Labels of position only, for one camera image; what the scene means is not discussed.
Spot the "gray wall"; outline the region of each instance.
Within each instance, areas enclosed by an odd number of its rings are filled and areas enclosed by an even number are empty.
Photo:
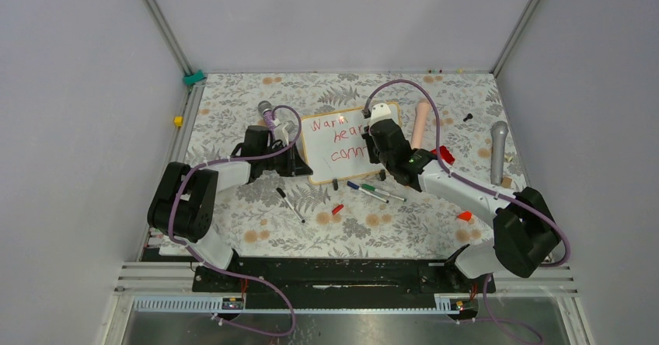
[[[0,0],[0,343],[94,341],[182,100],[140,0]]]
[[[656,343],[659,0],[543,0],[499,83],[597,343]]]
[[[205,71],[489,70],[528,0],[158,0]]]

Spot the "green clip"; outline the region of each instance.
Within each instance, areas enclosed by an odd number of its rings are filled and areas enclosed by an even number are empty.
[[[194,85],[195,83],[201,81],[204,78],[206,78],[204,73],[202,71],[197,71],[197,73],[193,75],[188,75],[186,77],[183,77],[183,83],[190,86],[190,85]]]

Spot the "marker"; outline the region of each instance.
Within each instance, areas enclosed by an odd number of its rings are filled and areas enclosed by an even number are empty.
[[[293,204],[291,204],[291,202],[288,201],[288,199],[286,198],[286,193],[284,193],[284,190],[282,190],[281,188],[277,187],[277,192],[279,193],[279,196],[281,196],[281,198],[284,199],[284,201],[286,201],[286,205],[288,205],[288,207],[289,207],[293,212],[295,212],[295,215],[298,216],[298,218],[300,219],[300,221],[301,221],[302,223],[305,223],[305,219],[302,217],[302,214],[300,214],[300,212],[299,212],[297,209],[295,209],[295,207],[293,207]]]
[[[348,186],[349,186],[350,188],[355,189],[355,190],[359,190],[359,191],[361,191],[361,192],[363,192],[363,193],[366,193],[368,196],[375,197],[376,199],[380,200],[380,201],[383,202],[383,203],[387,203],[387,204],[389,203],[389,200],[387,200],[387,199],[383,199],[383,198],[381,198],[380,196],[376,195],[375,193],[372,193],[372,192],[370,192],[370,191],[367,191],[367,190],[365,190],[365,189],[359,187],[358,185],[352,183],[350,180],[348,181]]]
[[[381,194],[381,195],[385,195],[385,196],[393,197],[394,199],[398,199],[398,200],[401,200],[401,201],[407,201],[407,199],[404,198],[404,197],[400,197],[400,196],[396,196],[396,195],[391,195],[389,192],[387,192],[387,191],[383,191],[383,190],[378,190],[377,188],[371,186],[370,184],[362,184],[362,185],[361,185],[361,188],[363,188],[363,189],[365,189],[365,190],[369,190],[369,191],[375,192],[375,193],[379,193],[379,194]]]

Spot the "blue marker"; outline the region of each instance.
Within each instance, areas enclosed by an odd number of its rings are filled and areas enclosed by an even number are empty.
[[[380,201],[383,202],[383,203],[387,203],[387,204],[389,203],[389,200],[387,200],[387,199],[383,199],[382,197],[376,195],[375,193],[372,193],[372,192],[370,192],[370,191],[367,191],[367,190],[365,190],[365,189],[359,187],[358,185],[352,183],[350,180],[348,181],[348,186],[349,186],[350,188],[352,188],[353,190],[357,190],[357,191],[361,191],[361,192],[363,192],[363,193],[366,193],[366,194],[367,194],[368,196],[370,196],[370,197],[375,197],[376,199],[380,200]]]

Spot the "small red block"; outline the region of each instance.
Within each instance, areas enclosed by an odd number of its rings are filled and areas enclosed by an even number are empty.
[[[471,221],[472,219],[472,214],[469,211],[466,211],[458,216],[458,218],[462,219],[463,221]]]
[[[433,149],[431,152],[436,155],[437,149]],[[439,155],[441,159],[448,162],[449,165],[453,165],[453,162],[455,162],[455,157],[451,155],[451,152],[449,152],[448,148],[446,148],[444,145],[439,146]]]

